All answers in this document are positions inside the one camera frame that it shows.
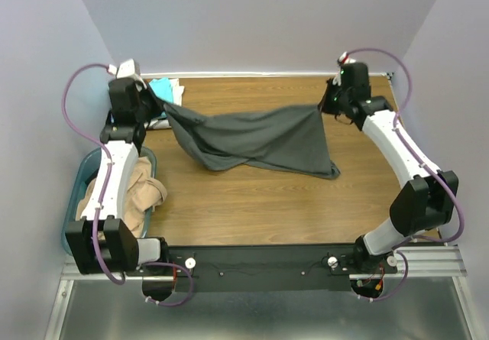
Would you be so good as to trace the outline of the dark grey t-shirt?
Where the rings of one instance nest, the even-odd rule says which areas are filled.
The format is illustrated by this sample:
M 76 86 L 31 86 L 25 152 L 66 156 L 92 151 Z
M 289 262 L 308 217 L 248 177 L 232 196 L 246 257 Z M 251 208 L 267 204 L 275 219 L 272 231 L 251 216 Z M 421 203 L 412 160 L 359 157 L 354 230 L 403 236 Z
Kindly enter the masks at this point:
M 220 115 L 203 115 L 172 102 L 163 106 L 178 145 L 208 170 L 248 165 L 325 180 L 341 174 L 330 157 L 316 104 Z

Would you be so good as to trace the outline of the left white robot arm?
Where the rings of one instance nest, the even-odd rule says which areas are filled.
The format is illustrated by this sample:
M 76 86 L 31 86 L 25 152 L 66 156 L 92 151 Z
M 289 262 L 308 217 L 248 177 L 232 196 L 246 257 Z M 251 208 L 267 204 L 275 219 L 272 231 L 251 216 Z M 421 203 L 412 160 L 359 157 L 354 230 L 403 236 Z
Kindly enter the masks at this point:
M 66 239 L 81 274 L 124 274 L 144 267 L 153 275 L 169 266 L 162 238 L 136 238 L 125 224 L 125 197 L 146 135 L 163 103 L 139 76 L 108 84 L 111 108 L 99 136 L 101 159 L 90 201 Z

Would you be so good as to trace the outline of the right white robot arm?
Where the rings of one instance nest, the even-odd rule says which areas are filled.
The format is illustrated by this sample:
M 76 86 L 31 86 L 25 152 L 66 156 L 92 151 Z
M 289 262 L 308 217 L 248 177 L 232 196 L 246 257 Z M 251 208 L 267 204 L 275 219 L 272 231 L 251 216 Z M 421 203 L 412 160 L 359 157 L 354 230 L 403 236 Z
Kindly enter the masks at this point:
M 387 219 L 355 241 L 353 267 L 367 273 L 394 248 L 452 218 L 458 177 L 427 158 L 407 134 L 383 96 L 372 96 L 368 67 L 342 60 L 337 75 L 327 82 L 319 106 L 326 114 L 344 115 L 367 135 L 393 169 L 401 190 Z

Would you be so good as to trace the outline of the teal folded t-shirt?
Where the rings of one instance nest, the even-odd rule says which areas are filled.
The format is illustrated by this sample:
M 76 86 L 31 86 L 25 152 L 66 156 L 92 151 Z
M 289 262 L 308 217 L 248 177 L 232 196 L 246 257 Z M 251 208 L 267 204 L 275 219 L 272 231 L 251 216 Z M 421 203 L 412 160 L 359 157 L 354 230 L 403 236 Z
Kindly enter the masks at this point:
M 173 87 L 168 78 L 152 79 L 149 86 L 160 101 L 173 102 Z

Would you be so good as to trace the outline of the white folded t-shirt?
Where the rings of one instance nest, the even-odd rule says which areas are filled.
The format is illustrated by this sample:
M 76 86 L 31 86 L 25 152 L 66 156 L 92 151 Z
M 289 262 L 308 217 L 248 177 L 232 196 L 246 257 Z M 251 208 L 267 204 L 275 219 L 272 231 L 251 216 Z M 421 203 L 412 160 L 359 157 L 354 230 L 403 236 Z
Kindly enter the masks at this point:
M 178 78 L 169 79 L 171 85 L 173 87 L 173 102 L 176 105 L 182 105 L 183 103 L 183 93 L 184 86 L 180 85 L 180 80 Z M 151 120 L 151 122 L 147 125 L 148 130 L 156 130 L 156 129 L 167 129 L 170 128 L 170 124 L 167 119 L 167 115 L 163 112 L 157 118 Z

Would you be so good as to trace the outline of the teal plastic bin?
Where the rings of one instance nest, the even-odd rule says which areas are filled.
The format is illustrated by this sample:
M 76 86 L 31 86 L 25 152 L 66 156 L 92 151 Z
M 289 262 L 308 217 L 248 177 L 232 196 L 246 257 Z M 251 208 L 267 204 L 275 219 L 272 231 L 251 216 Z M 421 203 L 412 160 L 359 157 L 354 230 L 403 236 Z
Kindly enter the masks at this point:
M 82 160 L 79 165 L 78 173 L 76 175 L 76 179 L 73 185 L 73 189 L 71 192 L 70 200 L 67 206 L 67 211 L 63 223 L 63 228 L 61 232 L 61 244 L 65 252 L 72 256 L 72 252 L 70 250 L 70 246 L 68 245 L 65 232 L 68 224 L 76 220 L 76 210 L 79 202 L 85 197 L 86 191 L 88 189 L 89 183 L 97 177 L 99 171 L 99 165 L 101 160 L 102 152 L 100 148 L 96 148 L 93 151 L 89 152 Z M 151 163 L 151 173 L 150 176 L 155 178 L 157 172 L 157 158 L 154 155 L 154 152 L 147 148 L 141 148 L 141 157 L 147 157 L 149 162 Z M 143 220 L 141 233 L 137 236 L 137 238 L 146 238 L 147 231 L 149 229 L 149 225 L 151 222 L 151 214 L 153 208 L 147 209 L 145 211 L 145 216 Z

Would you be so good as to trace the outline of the beige crumpled t-shirt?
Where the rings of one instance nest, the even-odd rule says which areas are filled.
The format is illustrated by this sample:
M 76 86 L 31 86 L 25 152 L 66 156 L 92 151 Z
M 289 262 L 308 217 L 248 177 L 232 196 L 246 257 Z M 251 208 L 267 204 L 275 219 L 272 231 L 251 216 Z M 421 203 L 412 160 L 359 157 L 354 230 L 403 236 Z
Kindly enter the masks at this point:
M 167 189 L 151 176 L 152 164 L 148 157 L 139 157 L 134 166 L 125 197 L 124 222 L 133 236 L 144 236 L 146 213 L 164 203 Z

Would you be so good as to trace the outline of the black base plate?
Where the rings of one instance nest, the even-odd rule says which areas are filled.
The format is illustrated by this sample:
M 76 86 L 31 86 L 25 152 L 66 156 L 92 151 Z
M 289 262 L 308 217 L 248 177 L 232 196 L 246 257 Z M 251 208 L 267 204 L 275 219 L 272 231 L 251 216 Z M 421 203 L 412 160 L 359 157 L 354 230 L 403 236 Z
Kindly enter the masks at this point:
M 359 270 L 353 244 L 268 244 L 171 246 L 169 261 L 189 271 L 195 293 L 294 290 L 349 291 L 358 275 L 395 274 L 386 261 Z

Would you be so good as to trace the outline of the aluminium frame rail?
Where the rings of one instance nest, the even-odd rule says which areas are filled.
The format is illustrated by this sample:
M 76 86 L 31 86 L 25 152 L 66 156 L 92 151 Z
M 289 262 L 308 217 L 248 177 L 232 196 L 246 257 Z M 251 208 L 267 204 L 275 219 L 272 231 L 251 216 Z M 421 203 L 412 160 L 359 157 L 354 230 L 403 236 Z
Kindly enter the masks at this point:
M 462 260 L 461 253 L 457 246 L 408 246 L 397 250 L 389 257 L 386 264 L 382 264 L 384 269 L 379 269 L 379 274 L 354 274 L 353 269 L 340 268 L 339 256 L 336 257 L 335 263 L 330 267 L 329 259 L 323 259 L 319 263 L 311 264 L 308 268 L 301 269 L 302 277 L 312 275 L 313 269 L 325 268 L 328 274 L 339 276 L 348 276 L 350 280 L 380 278 L 382 274 L 386 277 L 401 278 L 406 272 L 407 277 L 465 277 L 467 271 Z M 142 268 L 134 273 L 125 274 L 126 281 L 129 280 L 170 280 L 172 275 L 151 275 L 149 271 Z M 78 271 L 73 258 L 67 259 L 61 280 L 108 280 L 105 274 L 87 274 L 83 275 Z

